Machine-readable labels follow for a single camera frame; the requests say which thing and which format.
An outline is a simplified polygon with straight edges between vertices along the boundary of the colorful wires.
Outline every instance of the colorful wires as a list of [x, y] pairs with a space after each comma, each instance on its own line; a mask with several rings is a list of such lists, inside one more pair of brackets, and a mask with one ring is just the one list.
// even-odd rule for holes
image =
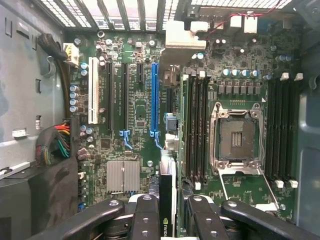
[[252, 17], [252, 18], [257, 18], [257, 17], [262, 17], [266, 14], [269, 14], [271, 12], [273, 12], [280, 4], [282, 0], [278, 0], [278, 2], [276, 3], [276, 5], [274, 5], [272, 8], [270, 8], [268, 11], [266, 12], [262, 12], [262, 13], [254, 13], [254, 14], [247, 14], [247, 13], [233, 13], [230, 14], [226, 20], [220, 22], [211, 32], [209, 32], [208, 37], [206, 38], [208, 40], [209, 36], [211, 34], [213, 34], [219, 27], [221, 27], [223, 24], [225, 24], [230, 18], [232, 18], [233, 16], [242, 16], [242, 17]]
[[61, 154], [65, 158], [69, 158], [70, 156], [70, 127], [67, 126], [67, 123], [63, 123], [62, 125], [56, 125], [55, 128], [58, 130], [58, 146]]

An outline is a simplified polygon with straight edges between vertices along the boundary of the blue capacitor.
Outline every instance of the blue capacitor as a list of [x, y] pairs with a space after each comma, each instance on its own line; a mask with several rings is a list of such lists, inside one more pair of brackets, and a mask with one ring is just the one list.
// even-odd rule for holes
[[70, 92], [70, 98], [71, 99], [77, 99], [79, 97], [78, 93], [75, 93], [75, 92]]
[[70, 92], [78, 92], [79, 91], [79, 87], [75, 86], [75, 85], [71, 85], [69, 89], [70, 89]]
[[81, 132], [85, 132], [86, 130], [87, 130], [86, 125], [81, 125], [81, 126], [80, 126], [80, 131], [81, 131]]

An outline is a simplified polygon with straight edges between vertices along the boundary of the electrolytic capacitor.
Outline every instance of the electrolytic capacitor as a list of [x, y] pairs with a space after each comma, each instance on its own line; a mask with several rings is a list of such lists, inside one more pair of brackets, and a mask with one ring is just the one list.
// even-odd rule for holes
[[72, 92], [70, 92], [69, 96], [71, 99], [78, 99], [79, 94], [72, 91]]
[[88, 64], [83, 62], [83, 63], [81, 63], [80, 67], [81, 67], [81, 69], [87, 70], [89, 66], [88, 66]]
[[222, 75], [222, 77], [228, 77], [229, 76], [229, 74], [230, 74], [230, 70], [229, 69], [223, 69], [222, 70], [222, 73], [221, 73], [221, 75]]
[[70, 92], [79, 92], [79, 87], [78, 86], [75, 86], [75, 85], [71, 85], [70, 86]]
[[81, 125], [81, 126], [80, 126], [80, 131], [81, 131], [81, 132], [85, 132], [86, 130], [87, 130], [86, 125]]
[[86, 130], [85, 130], [85, 133], [90, 135], [90, 134], [93, 134], [94, 133], [94, 129], [92, 127], [88, 127]]
[[78, 105], [78, 100], [70, 99], [69, 103], [70, 103], [71, 106], [77, 106]]
[[204, 59], [204, 54], [201, 53], [201, 52], [199, 52], [199, 53], [196, 55], [196, 57], [197, 57], [198, 59], [202, 60], [202, 59]]
[[258, 71], [257, 70], [253, 70], [250, 72], [250, 77], [251, 78], [257, 78], [258, 77]]
[[263, 80], [266, 80], [266, 81], [267, 81], [267, 80], [271, 80], [271, 79], [272, 79], [272, 76], [271, 76], [271, 74], [268, 74], [268, 75], [263, 76], [262, 79], [263, 79]]
[[231, 77], [235, 78], [235, 77], [237, 77], [237, 76], [238, 76], [238, 70], [237, 70], [237, 69], [233, 69], [233, 70], [231, 71]]
[[247, 78], [248, 76], [249, 76], [249, 71], [248, 70], [242, 70], [240, 72], [240, 77]]
[[277, 56], [277, 57], [275, 58], [275, 60], [276, 60], [277, 62], [280, 62], [280, 61], [284, 62], [284, 61], [286, 60], [286, 56], [283, 55], [283, 54], [281, 54], [281, 55]]
[[76, 112], [78, 112], [78, 108], [77, 108], [76, 106], [71, 106], [71, 107], [69, 108], [69, 110], [70, 110], [71, 113], [76, 113]]
[[93, 136], [88, 136], [87, 139], [86, 139], [86, 141], [87, 141], [88, 143], [92, 143], [92, 142], [94, 141], [94, 137], [93, 137]]
[[83, 69], [83, 70], [81, 70], [81, 76], [87, 76], [87, 74], [88, 74], [88, 71], [87, 70], [85, 70], [85, 69]]

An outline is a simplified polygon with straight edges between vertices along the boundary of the black ram slot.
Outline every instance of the black ram slot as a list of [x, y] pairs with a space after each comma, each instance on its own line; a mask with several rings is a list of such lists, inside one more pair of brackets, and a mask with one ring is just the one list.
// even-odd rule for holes
[[188, 80], [187, 111], [186, 111], [186, 133], [185, 133], [185, 174], [191, 177], [191, 149], [192, 149], [192, 103], [194, 83]]
[[265, 175], [271, 177], [273, 165], [273, 141], [275, 123], [276, 84], [274, 80], [268, 83], [268, 111], [267, 111], [267, 142], [265, 151]]
[[287, 165], [287, 144], [288, 140], [288, 117], [290, 113], [289, 106], [289, 81], [280, 83], [282, 85], [282, 117], [281, 117], [281, 132], [280, 132], [280, 161], [279, 161], [279, 176], [286, 177]]
[[137, 63], [136, 64], [136, 82], [139, 84], [144, 83], [144, 64], [143, 63]]
[[114, 92], [114, 66], [112, 62], [107, 62], [105, 66], [106, 78], [106, 91], [105, 91], [105, 101], [106, 101], [106, 111], [105, 111], [105, 124], [107, 130], [113, 129], [113, 92]]
[[208, 83], [209, 81], [205, 79], [202, 84], [202, 113], [201, 113], [201, 142], [200, 142], [200, 152], [201, 152], [201, 179], [206, 182], [206, 159], [207, 159], [207, 108], [208, 108]]
[[121, 109], [122, 128], [128, 129], [128, 86], [129, 86], [129, 66], [127, 63], [121, 64]]
[[172, 103], [172, 99], [173, 99], [173, 97], [172, 97], [172, 88], [171, 87], [169, 87], [169, 88], [167, 88], [166, 89], [166, 112], [167, 113], [173, 113], [173, 108], [172, 108], [172, 105], [173, 105], [173, 103]]

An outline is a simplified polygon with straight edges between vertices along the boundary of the screw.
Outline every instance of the screw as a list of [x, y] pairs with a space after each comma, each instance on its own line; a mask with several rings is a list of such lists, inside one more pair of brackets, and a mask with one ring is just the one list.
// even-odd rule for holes
[[80, 45], [81, 44], [81, 40], [79, 38], [75, 38], [73, 40], [73, 42], [74, 42], [75, 45]]
[[151, 200], [151, 197], [149, 195], [143, 196], [143, 200]]
[[232, 208], [235, 208], [237, 206], [237, 204], [234, 201], [229, 201], [228, 205]]
[[193, 199], [196, 200], [197, 202], [200, 202], [202, 200], [200, 196], [194, 196]]
[[280, 209], [283, 210], [283, 211], [286, 210], [286, 205], [281, 204], [281, 205], [280, 205]]
[[117, 200], [112, 200], [110, 203], [109, 203], [110, 206], [117, 206], [119, 205], [119, 202]]

